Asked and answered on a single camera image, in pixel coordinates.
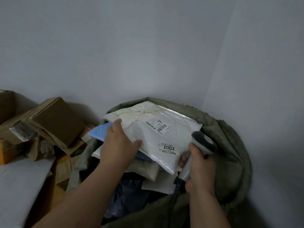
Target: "person's right hand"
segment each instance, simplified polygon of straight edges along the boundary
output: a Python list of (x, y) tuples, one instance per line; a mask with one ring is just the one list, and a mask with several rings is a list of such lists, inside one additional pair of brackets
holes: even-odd
[[(186, 182), (185, 189), (188, 194), (192, 193), (208, 193), (215, 196), (214, 179), (215, 179), (215, 163), (211, 155), (204, 159), (199, 148), (192, 142), (188, 147), (192, 155), (190, 166), (190, 179)], [(187, 162), (187, 157), (180, 158), (180, 166), (183, 168)]]

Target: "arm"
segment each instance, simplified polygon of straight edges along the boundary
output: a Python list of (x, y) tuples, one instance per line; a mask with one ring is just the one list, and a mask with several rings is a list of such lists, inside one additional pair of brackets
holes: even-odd
[(124, 134), (121, 119), (116, 120), (108, 128), (99, 166), (74, 193), (33, 227), (100, 227), (108, 201), (141, 144), (141, 140), (132, 143)]
[[(200, 150), (189, 144), (192, 155), (190, 179), (185, 188), (190, 200), (191, 228), (230, 228), (228, 220), (214, 193), (215, 163), (211, 156), (204, 159)], [(187, 159), (182, 157), (180, 165)]]

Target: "brown cardboard box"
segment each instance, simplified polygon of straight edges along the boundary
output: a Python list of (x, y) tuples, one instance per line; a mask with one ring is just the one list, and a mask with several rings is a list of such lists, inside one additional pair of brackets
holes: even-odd
[(72, 157), (69, 160), (57, 165), (56, 185), (62, 188), (64, 191), (67, 189), (72, 170), (79, 157), (80, 155)]
[(70, 157), (73, 157), (77, 150), (85, 149), (85, 147), (86, 147), (86, 143), (77, 137), (68, 148), (61, 148), (61, 149), (64, 153), (66, 153)]
[(30, 111), (16, 115), (0, 125), (0, 136), (13, 145), (29, 141), (36, 135), (36, 131), (28, 127), (21, 119)]
[(29, 152), (26, 155), (33, 161), (51, 157), (55, 154), (54, 146), (40, 135), (31, 139), (29, 143), (31, 146)]
[(89, 143), (89, 141), (91, 140), (91, 136), (88, 135), (88, 132), (92, 129), (94, 129), (95, 126), (88, 124), (85, 125), (85, 127), (83, 128), (83, 130), (81, 131), (81, 133), (78, 135), (85, 143)]
[(16, 95), (14, 91), (0, 90), (0, 124), (16, 113)]
[(9, 163), (20, 151), (17, 146), (0, 137), (0, 165)]
[(60, 148), (68, 148), (85, 126), (61, 97), (45, 100), (21, 121)]

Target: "hand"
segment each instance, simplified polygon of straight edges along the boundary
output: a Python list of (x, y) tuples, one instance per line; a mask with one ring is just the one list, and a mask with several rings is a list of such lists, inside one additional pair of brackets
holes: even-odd
[(135, 158), (141, 145), (142, 140), (132, 143), (127, 138), (121, 127), (121, 119), (117, 119), (112, 126), (108, 127), (100, 151), (100, 164), (115, 166), (124, 172)]
[[(209, 155), (204, 159), (199, 148), (192, 142), (188, 147), (192, 155), (192, 162), (190, 166), (190, 179), (186, 182), (185, 189), (189, 195), (192, 193), (208, 193), (215, 196), (214, 193), (214, 179), (215, 179), (215, 163), (213, 158)], [(181, 156), (180, 166), (183, 168), (187, 162), (186, 156)]]

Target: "gray wall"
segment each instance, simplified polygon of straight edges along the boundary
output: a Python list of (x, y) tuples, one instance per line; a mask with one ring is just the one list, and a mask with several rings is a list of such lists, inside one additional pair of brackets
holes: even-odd
[(250, 200), (272, 227), (304, 227), (304, 0), (238, 0), (203, 111), (240, 134)]
[(234, 3), (0, 0), (0, 88), (62, 96), (95, 123), (146, 96), (201, 107)]

